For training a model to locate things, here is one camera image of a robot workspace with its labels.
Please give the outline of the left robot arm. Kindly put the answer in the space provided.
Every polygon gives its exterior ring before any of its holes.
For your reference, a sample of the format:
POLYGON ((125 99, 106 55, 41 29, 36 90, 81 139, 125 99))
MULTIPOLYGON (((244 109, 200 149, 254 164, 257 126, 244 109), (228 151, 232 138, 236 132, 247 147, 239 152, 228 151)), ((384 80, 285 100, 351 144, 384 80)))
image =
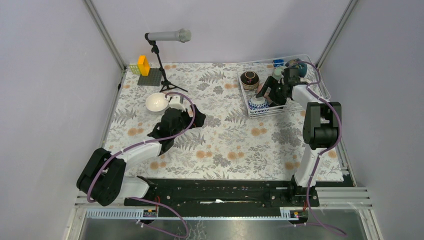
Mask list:
POLYGON ((126 177, 125 172, 141 162, 166 153, 178 134, 186 129, 201 128, 206 115, 197 108, 190 116, 187 110, 169 108, 153 127, 147 139, 127 147, 120 154, 96 149, 76 181, 76 187, 89 196, 89 201, 108 206, 116 199, 136 197, 144 206, 152 204, 155 192, 140 177, 126 177))

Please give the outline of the blue white patterned bowl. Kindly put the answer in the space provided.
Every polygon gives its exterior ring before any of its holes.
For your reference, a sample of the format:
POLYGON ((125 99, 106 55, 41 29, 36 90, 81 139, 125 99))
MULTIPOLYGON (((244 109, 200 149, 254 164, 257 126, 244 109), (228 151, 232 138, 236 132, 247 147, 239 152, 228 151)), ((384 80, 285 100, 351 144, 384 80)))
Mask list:
POLYGON ((249 112, 253 115, 265 113, 268 111, 269 103, 264 97, 256 98, 253 96, 247 101, 249 112))

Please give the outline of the plain white bowl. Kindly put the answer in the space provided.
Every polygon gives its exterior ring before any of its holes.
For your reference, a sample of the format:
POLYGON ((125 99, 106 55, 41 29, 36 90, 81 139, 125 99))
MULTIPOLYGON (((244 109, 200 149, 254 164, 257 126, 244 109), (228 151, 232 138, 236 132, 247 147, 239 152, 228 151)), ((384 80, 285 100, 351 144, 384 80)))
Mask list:
POLYGON ((169 101, 162 92, 149 95, 145 101, 145 107, 150 114, 163 114, 169 108, 169 101))

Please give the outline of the pink patterned bowl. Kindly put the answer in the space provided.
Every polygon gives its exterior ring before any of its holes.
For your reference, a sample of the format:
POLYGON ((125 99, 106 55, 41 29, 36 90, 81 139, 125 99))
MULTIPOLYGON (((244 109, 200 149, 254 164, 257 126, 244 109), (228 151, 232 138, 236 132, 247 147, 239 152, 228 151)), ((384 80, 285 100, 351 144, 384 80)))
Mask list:
POLYGON ((256 89, 256 96, 267 98, 269 96, 269 92, 270 92, 269 87, 265 86, 264 83, 261 83, 256 89))

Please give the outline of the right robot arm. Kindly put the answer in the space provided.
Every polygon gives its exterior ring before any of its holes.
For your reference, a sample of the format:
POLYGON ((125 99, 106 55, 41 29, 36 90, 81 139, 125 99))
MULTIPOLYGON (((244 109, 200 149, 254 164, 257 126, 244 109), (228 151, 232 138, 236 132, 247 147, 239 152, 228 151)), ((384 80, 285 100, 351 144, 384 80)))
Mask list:
POLYGON ((301 205, 316 183, 320 156, 340 138, 341 105, 324 102, 311 85, 295 67, 276 68, 248 101, 248 119, 227 85, 201 83, 204 124, 180 142, 194 158, 207 159, 191 162, 193 172, 218 179, 287 178, 287 201, 301 205))

